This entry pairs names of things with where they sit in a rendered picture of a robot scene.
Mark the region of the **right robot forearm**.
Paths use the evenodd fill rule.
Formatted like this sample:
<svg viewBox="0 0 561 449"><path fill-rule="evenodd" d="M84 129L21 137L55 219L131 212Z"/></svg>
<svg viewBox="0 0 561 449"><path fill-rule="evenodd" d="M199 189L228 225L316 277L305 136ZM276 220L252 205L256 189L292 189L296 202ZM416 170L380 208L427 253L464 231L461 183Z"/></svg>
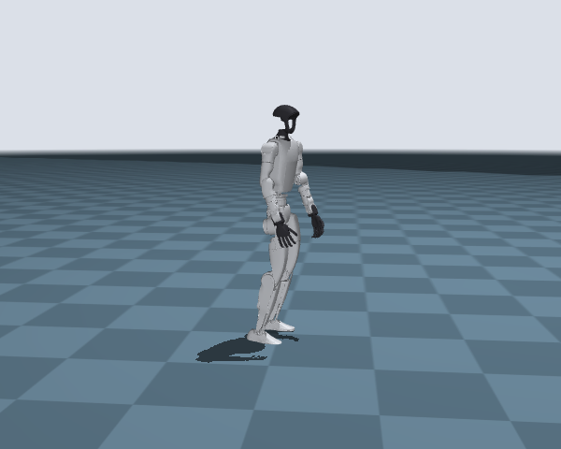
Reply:
<svg viewBox="0 0 561 449"><path fill-rule="evenodd" d="M276 193L273 191L272 180L265 178L262 180L262 194L268 206L268 212L271 214L274 223L281 221L280 206L277 205L278 201Z"/></svg>

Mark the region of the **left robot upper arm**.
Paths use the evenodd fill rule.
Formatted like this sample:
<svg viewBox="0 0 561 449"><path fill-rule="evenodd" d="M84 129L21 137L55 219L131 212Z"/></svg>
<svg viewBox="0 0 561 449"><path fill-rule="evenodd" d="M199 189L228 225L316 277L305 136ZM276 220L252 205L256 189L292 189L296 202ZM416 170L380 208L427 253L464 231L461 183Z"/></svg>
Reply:
<svg viewBox="0 0 561 449"><path fill-rule="evenodd" d="M302 172L302 167L303 167L303 159L302 159L303 146L302 146L302 143L300 141L297 141L297 144L298 144L298 161L297 161L297 166L296 166L294 183L296 185L301 185L301 184L307 183L308 176L306 175L306 173Z"/></svg>

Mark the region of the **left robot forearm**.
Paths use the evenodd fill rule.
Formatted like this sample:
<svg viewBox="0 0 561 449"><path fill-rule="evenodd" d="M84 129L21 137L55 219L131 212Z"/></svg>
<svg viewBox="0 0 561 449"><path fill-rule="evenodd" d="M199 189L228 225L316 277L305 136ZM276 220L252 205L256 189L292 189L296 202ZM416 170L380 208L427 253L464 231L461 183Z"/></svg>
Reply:
<svg viewBox="0 0 561 449"><path fill-rule="evenodd" d="M309 191L309 181L307 183L302 184L302 186L298 187L298 192L302 196L303 205L306 208L306 212L308 214L312 213L311 205L315 205L311 193ZM316 206L316 205L315 205ZM317 207L316 207L317 209Z"/></svg>

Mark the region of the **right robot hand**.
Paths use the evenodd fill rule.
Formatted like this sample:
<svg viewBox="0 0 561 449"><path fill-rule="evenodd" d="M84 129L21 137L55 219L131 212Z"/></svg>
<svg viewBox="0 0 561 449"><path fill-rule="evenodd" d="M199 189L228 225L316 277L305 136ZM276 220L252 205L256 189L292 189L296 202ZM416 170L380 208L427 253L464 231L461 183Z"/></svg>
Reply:
<svg viewBox="0 0 561 449"><path fill-rule="evenodd" d="M276 228L276 234L277 234L277 237L278 237L280 246L281 246L281 248L284 247L284 246L282 245L282 242L281 242L281 239L282 239L283 244L285 245L286 248L288 248L288 246L287 246L287 244L286 244L286 241L287 241L287 243L292 247L293 245L291 244L291 242L292 242L293 244L296 244L296 242L295 242L295 241L293 240L293 238L291 237L290 231L291 231L295 236L297 236L297 234L296 234L296 232L295 232L294 230L292 230L291 228L289 228L287 224L284 224L285 221L284 221L283 216L282 216L281 213L280 213L280 217L281 217L281 221L278 221L278 222L276 222L276 223L273 222L273 224L277 226L277 228ZM271 217L271 219L272 219L272 217ZM273 221L273 220L272 220L272 221ZM287 236L289 237L289 239L291 240L291 242L290 242L290 240L288 239ZM285 241L284 237L286 238L286 241Z"/></svg>

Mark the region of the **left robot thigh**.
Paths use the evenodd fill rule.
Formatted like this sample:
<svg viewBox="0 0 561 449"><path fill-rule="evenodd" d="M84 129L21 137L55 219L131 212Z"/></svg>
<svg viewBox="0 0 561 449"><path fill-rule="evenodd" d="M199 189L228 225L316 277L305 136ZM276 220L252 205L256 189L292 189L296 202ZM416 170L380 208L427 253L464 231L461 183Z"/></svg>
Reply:
<svg viewBox="0 0 561 449"><path fill-rule="evenodd" d="M300 236L299 222L298 222L298 218L297 218L296 214L294 214L294 213L290 214L290 219L289 219L287 225L288 225L289 228L291 228L292 230L294 230L296 232L297 236L295 236L290 231L290 235L293 238L293 240L296 242L296 244L293 244L288 237L288 239L290 240L290 242L293 246L291 247L289 245L287 264L286 264L286 268L284 270L283 276L281 278L281 281L285 281L292 274L292 272L295 268L295 264L296 264L296 261L297 261L298 255L299 255L299 250L300 250L301 236Z"/></svg>

